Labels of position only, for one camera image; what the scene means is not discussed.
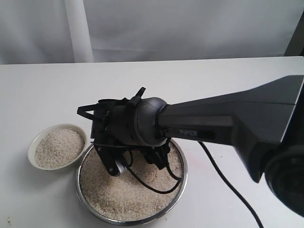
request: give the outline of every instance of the robotic arm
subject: robotic arm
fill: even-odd
[[[93,120],[91,138],[110,175],[124,171],[122,154],[131,149],[164,168],[162,153],[170,151],[170,138],[231,145],[253,181],[265,173],[271,191],[304,217],[303,83],[304,76],[287,76],[251,90],[180,104],[142,99],[141,88],[131,100],[100,100],[77,113]]]

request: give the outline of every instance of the stainless steel bowl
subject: stainless steel bowl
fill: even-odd
[[[117,225],[117,226],[124,226],[124,227],[146,224],[146,223],[152,222],[152,221],[160,218],[161,216],[165,215],[166,213],[168,213],[175,206],[175,204],[180,200],[180,198],[181,198],[181,196],[182,196],[182,194],[185,190],[185,187],[186,187],[186,184],[187,184],[187,179],[188,179],[188,166],[187,166],[186,158],[185,158],[181,148],[178,146],[178,144],[174,140],[171,140],[171,142],[173,143],[173,146],[175,146],[177,151],[179,152],[179,157],[180,157],[180,160],[182,161],[181,165],[182,165],[183,172],[182,172],[182,180],[181,180],[180,190],[177,193],[176,197],[173,199],[173,201],[165,209],[163,209],[159,213],[157,213],[157,214],[155,214],[155,215],[153,215],[149,218],[145,218],[145,219],[138,220],[138,221],[127,221],[127,222],[126,221],[113,220],[113,219],[107,218],[107,217],[99,214],[98,212],[96,212],[87,203],[87,201],[85,200],[85,198],[84,198],[84,196],[81,192],[81,188],[80,188],[80,171],[81,171],[81,168],[83,167],[84,160],[86,159],[86,157],[90,153],[90,151],[93,149],[92,144],[87,148],[87,150],[85,152],[85,155],[84,155],[84,157],[83,157],[83,159],[80,163],[80,166],[76,170],[76,190],[77,190],[78,197],[79,197],[80,201],[82,202],[82,204],[84,205],[84,207],[88,211],[90,211],[94,216],[99,218],[100,220],[102,220],[106,223],[109,223],[109,224],[113,224],[113,225]]]

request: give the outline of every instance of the rice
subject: rice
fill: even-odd
[[[177,149],[172,144],[170,148],[170,168],[181,177],[182,165]],[[133,151],[133,157],[131,169],[146,184],[162,191],[176,184],[166,168],[158,170],[156,165],[148,164],[138,151]],[[112,177],[94,149],[85,158],[80,171],[80,188],[87,203],[100,215],[118,221],[137,221],[159,213],[173,201],[180,187],[181,183],[172,193],[159,194],[144,187],[128,170]]]
[[[43,168],[58,168],[72,162],[83,150],[84,140],[72,129],[59,128],[38,144],[36,163]]]

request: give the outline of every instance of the table surface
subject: table surface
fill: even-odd
[[[0,66],[0,227],[111,228],[79,202],[74,172],[40,171],[27,160],[28,146],[45,128],[72,123],[90,135],[91,121],[78,106],[99,99],[144,97],[169,104],[238,92],[286,75],[304,74],[303,57],[195,61]],[[177,140],[189,167],[178,204],[145,228],[256,228],[254,218],[222,182],[198,143]],[[207,143],[219,167],[260,216],[266,228],[304,227],[264,177],[254,183],[232,147]]]

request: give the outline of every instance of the small white bowl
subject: small white bowl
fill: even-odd
[[[60,129],[60,128],[68,128],[68,129],[72,129],[73,131],[77,132],[78,134],[81,135],[81,137],[83,138],[84,140],[84,147],[81,151],[81,153],[73,160],[71,161],[70,163],[64,165],[64,166],[60,166],[60,167],[57,167],[57,168],[43,168],[43,167],[40,167],[37,163],[36,163],[36,160],[35,160],[35,152],[36,152],[36,148],[38,146],[38,144],[40,143],[40,141],[46,137],[49,133],[51,133],[52,131],[56,130],[56,129]],[[58,124],[58,125],[55,125],[55,126],[52,126],[52,127],[49,127],[45,130],[43,130],[42,132],[40,132],[36,137],[35,139],[32,141],[32,143],[30,144],[29,148],[28,148],[28,160],[29,162],[34,166],[36,167],[37,169],[40,169],[40,170],[46,170],[46,171],[59,171],[59,172],[64,172],[64,171],[67,171],[67,170],[70,170],[72,169],[74,166],[76,166],[81,158],[81,156],[83,155],[84,151],[86,150],[86,144],[87,144],[87,140],[86,140],[86,133],[85,131],[76,126],[76,125],[73,125],[73,124],[67,124],[67,123],[63,123],[63,124]]]

